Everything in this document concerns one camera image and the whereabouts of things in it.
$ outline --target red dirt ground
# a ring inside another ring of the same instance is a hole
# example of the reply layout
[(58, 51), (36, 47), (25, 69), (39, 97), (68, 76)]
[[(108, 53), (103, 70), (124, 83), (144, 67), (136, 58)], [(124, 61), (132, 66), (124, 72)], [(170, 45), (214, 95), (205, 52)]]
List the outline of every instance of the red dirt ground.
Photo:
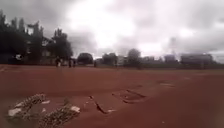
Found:
[[(47, 112), (65, 98), (81, 107), (80, 117), (65, 128), (223, 128), (223, 83), (223, 70), (0, 65), (0, 127), (11, 128), (4, 119), (8, 106), (45, 93)], [(103, 114), (89, 96), (103, 111), (114, 111)]]

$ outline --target treeline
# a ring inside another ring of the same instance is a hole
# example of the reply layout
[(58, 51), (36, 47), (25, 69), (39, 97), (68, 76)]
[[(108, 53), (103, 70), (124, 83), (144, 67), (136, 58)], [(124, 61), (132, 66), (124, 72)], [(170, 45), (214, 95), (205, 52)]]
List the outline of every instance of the treeline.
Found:
[(51, 39), (43, 33), (39, 22), (26, 24), (23, 18), (14, 18), (6, 23), (6, 15), (0, 10), (0, 63), (39, 64), (44, 57), (66, 60), (73, 55), (67, 34), (61, 29), (56, 29)]
[(141, 52), (131, 49), (127, 56), (116, 56), (115, 53), (104, 54), (96, 60), (96, 67), (128, 67), (137, 69), (220, 69), (224, 65), (214, 60), (211, 54), (182, 54), (177, 60), (169, 54), (155, 59), (154, 56), (141, 57)]

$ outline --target dirt field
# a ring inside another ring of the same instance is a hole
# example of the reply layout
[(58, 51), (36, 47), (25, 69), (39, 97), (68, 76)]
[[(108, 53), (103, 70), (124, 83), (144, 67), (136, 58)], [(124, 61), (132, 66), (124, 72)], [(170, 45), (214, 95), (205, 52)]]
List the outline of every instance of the dirt field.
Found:
[(81, 108), (64, 128), (223, 128), (223, 83), (223, 70), (0, 65), (0, 127), (17, 128), (4, 118), (10, 105), (45, 93), (47, 112), (65, 98)]

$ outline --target gray cloud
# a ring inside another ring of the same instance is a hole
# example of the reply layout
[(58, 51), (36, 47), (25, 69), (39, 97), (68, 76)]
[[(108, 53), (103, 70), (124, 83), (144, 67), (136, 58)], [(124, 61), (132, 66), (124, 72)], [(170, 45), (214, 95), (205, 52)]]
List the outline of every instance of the gray cloud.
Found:
[[(94, 7), (101, 4), (99, 0), (95, 0), (91, 6), (86, 8), (84, 12), (87, 17), (91, 16)], [(68, 32), (69, 39), (74, 42), (73, 47), (76, 54), (79, 52), (92, 52), (96, 56), (100, 56), (105, 52), (117, 52), (126, 54), (133, 47), (138, 47), (142, 43), (162, 45), (162, 52), (170, 51), (170, 43), (164, 42), (172, 37), (177, 38), (175, 43), (176, 51), (181, 52), (210, 52), (214, 55), (218, 54), (218, 58), (222, 58), (224, 51), (224, 0), (111, 0), (110, 6), (105, 7), (105, 15), (96, 15), (98, 17), (90, 17), (90, 21), (108, 21), (108, 15), (116, 15), (118, 17), (126, 17), (128, 23), (133, 23), (135, 29), (131, 36), (115, 34), (112, 38), (116, 38), (113, 46), (106, 48), (98, 48), (98, 42), (95, 40), (95, 31), (85, 27), (85, 31), (71, 30), (68, 27), (70, 21), (66, 17), (66, 11), (71, 4), (77, 5), (82, 2), (88, 4), (88, 0), (20, 0), (9, 1), (1, 0), (0, 8), (4, 10), (8, 19), (13, 17), (24, 17), (28, 23), (40, 20), (45, 28), (45, 34), (50, 36), (57, 27), (65, 27)], [(192, 37), (180, 37), (183, 29), (194, 31)]]

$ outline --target green tree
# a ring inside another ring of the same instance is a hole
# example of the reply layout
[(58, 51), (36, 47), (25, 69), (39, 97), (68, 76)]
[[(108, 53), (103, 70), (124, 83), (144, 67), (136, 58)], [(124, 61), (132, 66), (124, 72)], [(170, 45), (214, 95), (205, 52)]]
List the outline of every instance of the green tree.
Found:
[(90, 53), (80, 53), (78, 56), (78, 64), (93, 64), (93, 56)]
[(115, 53), (104, 54), (102, 58), (104, 64), (115, 65), (117, 63), (117, 56)]
[(140, 68), (140, 56), (141, 56), (141, 52), (138, 51), (137, 49), (131, 49), (128, 52), (128, 63), (129, 66), (134, 66), (134, 67), (138, 67)]
[(52, 38), (55, 43), (51, 44), (51, 52), (56, 56), (69, 59), (72, 55), (71, 43), (67, 40), (67, 34), (63, 33), (61, 29), (57, 29)]

